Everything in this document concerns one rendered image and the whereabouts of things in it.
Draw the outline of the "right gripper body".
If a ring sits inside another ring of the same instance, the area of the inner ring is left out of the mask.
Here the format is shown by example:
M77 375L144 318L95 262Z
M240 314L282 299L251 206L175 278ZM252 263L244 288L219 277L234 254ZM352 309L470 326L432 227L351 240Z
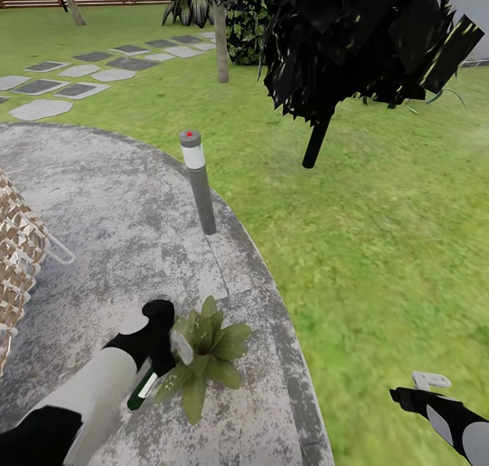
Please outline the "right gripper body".
M398 389L398 397L399 402L401 402L400 406L404 411L415 412L424 416L424 413L421 411L421 399L425 397L425 395L429 394L437 394L426 391L419 391L416 389L407 389L402 388ZM425 416L424 416L425 417Z

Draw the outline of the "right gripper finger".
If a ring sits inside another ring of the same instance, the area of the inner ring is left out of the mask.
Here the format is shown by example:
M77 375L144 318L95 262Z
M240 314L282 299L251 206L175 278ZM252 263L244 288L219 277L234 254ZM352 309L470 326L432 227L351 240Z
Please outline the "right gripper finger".
M402 389L402 388L403 387L399 387L399 388L396 388L395 390L389 389L393 401L400 403L400 404L401 404L401 402L399 402L398 389Z

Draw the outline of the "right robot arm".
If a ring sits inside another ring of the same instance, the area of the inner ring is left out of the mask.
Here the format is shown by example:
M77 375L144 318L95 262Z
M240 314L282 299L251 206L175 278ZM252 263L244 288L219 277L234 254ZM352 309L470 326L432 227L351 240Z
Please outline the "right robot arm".
M471 466L489 466L489 422L452 397L432 393L430 386L450 388L452 383L441 374L413 371L413 389L389 389L393 401L404 411L423 415L434 430Z

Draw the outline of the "insectifuge atomizer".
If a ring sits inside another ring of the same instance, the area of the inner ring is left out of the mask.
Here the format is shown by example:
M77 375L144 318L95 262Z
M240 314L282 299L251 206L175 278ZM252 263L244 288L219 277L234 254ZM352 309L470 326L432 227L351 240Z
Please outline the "insectifuge atomizer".
M143 400L147 397L147 395L152 391L154 385L159 380L156 372L153 367L150 367L149 371L142 378L142 381L135 388L134 392L127 401L127 407L130 410L136 410L142 404Z

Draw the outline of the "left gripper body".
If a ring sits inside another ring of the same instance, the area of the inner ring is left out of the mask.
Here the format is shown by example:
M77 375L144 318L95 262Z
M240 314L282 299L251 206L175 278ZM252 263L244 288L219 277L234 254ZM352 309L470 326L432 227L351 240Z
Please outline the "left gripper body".
M170 351L170 341L164 346L154 348L150 353L149 360L159 378L177 366L176 359Z

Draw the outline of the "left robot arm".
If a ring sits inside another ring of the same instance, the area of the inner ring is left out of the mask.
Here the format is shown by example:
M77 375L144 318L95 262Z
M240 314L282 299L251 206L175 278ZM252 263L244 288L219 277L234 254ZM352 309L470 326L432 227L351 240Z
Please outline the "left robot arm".
M185 365L193 351L173 330L174 304L149 301L119 333L14 429L0 433L0 466L89 466L111 417L147 360L157 376Z

